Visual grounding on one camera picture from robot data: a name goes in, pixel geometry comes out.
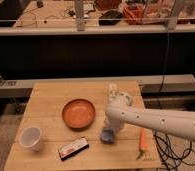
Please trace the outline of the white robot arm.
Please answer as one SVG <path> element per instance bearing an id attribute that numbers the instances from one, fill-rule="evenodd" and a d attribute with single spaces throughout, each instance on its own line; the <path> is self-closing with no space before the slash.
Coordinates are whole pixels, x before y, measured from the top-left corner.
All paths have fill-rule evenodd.
<path id="1" fill-rule="evenodd" d="M 195 112 L 136 108 L 132 101 L 125 92 L 109 95 L 105 123 L 112 136 L 131 124 L 195 142 Z"/>

